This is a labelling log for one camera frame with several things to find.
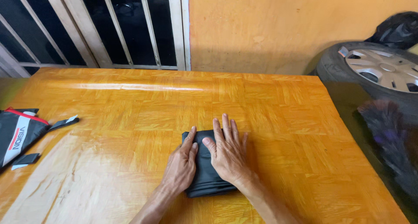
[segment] red zipper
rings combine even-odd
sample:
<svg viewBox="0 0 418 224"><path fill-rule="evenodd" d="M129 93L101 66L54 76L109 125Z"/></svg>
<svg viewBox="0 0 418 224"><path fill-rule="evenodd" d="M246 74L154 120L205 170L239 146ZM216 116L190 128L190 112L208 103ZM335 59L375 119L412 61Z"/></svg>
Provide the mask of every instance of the red zipper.
<svg viewBox="0 0 418 224"><path fill-rule="evenodd" d="M24 113L19 112L19 111L17 111L17 110L13 110L13 108L12 108L12 107L9 107L8 109L5 109L4 111L5 111L5 112L12 112L13 114L20 115L20 116L23 116L23 117L29 118L29 119L31 119L31 120L36 120L36 121L42 122L42 123L44 123L44 124L46 124L46 125L49 125L48 121L46 121L46 120L44 120L44 119L41 119L41 118L38 118L38 117L35 117L35 116L31 116L31 115L27 115L27 114L24 114Z"/></svg>

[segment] glass pane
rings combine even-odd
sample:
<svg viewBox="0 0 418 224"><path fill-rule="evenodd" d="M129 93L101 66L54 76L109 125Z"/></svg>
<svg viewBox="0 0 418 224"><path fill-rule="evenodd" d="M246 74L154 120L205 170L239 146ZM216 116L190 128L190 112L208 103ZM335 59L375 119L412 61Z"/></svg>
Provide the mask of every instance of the glass pane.
<svg viewBox="0 0 418 224"><path fill-rule="evenodd" d="M36 66L24 66L23 67L29 75L33 76L37 71L39 71L39 67Z"/></svg>
<svg viewBox="0 0 418 224"><path fill-rule="evenodd" d="M169 0L148 0L161 65L177 66Z"/></svg>
<svg viewBox="0 0 418 224"><path fill-rule="evenodd" d="M128 60L126 59L125 52L120 43L118 33L116 32L105 0L83 1L112 62L114 64L128 65Z"/></svg>
<svg viewBox="0 0 418 224"><path fill-rule="evenodd" d="M77 50L60 19L48 0L27 0L30 7L38 16L40 22L44 25L58 48L64 54L71 65L85 66L80 52Z"/></svg>
<svg viewBox="0 0 418 224"><path fill-rule="evenodd" d="M18 62L35 61L29 56L28 52L13 37L12 33L0 22L0 43L12 54Z"/></svg>
<svg viewBox="0 0 418 224"><path fill-rule="evenodd" d="M134 65L156 65L141 0L111 0Z"/></svg>
<svg viewBox="0 0 418 224"><path fill-rule="evenodd" d="M0 0L0 13L41 63L64 64L20 0Z"/></svg>

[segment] orange wall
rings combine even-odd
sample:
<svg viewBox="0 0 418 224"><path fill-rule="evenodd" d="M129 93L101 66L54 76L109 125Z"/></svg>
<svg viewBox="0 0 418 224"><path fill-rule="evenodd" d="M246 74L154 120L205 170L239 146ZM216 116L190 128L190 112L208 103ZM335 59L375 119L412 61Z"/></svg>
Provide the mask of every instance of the orange wall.
<svg viewBox="0 0 418 224"><path fill-rule="evenodd" d="M304 74L325 48L411 10L418 0L190 0L192 70Z"/></svg>

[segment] wooden table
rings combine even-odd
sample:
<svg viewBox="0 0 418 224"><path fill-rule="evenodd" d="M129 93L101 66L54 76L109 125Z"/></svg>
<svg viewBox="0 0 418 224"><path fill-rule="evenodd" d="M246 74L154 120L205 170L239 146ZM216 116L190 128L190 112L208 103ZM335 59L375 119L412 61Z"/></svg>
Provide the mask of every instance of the wooden table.
<svg viewBox="0 0 418 224"><path fill-rule="evenodd" d="M193 125L226 112L250 132L248 161L306 223L407 223L314 76L41 68L9 104L55 123L0 175L1 223L128 223ZM166 223L259 223L240 193L180 195Z"/></svg>

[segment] red stripe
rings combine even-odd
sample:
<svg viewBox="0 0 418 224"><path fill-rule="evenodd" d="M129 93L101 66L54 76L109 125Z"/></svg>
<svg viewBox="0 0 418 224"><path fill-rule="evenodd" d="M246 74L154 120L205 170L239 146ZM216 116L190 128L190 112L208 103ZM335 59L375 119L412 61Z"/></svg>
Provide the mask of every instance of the red stripe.
<svg viewBox="0 0 418 224"><path fill-rule="evenodd" d="M12 112L13 114L20 115L20 116L23 116L23 117L29 118L29 119L31 119L31 120L36 120L36 121L42 122L42 123L44 123L44 124L46 124L46 125L49 125L49 124L48 124L48 121L46 121L46 120L44 120L44 119L41 119L41 118L38 118L38 117L35 117L35 116L31 116L31 115L24 114L24 113L22 113L22 112L19 112L19 111L13 110L13 108L11 108L11 107L9 107L8 109L6 109L5 111L6 111L6 112Z"/></svg>
<svg viewBox="0 0 418 224"><path fill-rule="evenodd" d="M16 141L16 138L18 138L19 129L20 129L20 128L16 129L16 134L15 134L15 137L13 138L13 141L12 141L12 143L10 143L10 146L9 146L9 148L8 148L7 150L11 150L11 149L12 149L13 144L14 144L14 143L15 143L15 141Z"/></svg>

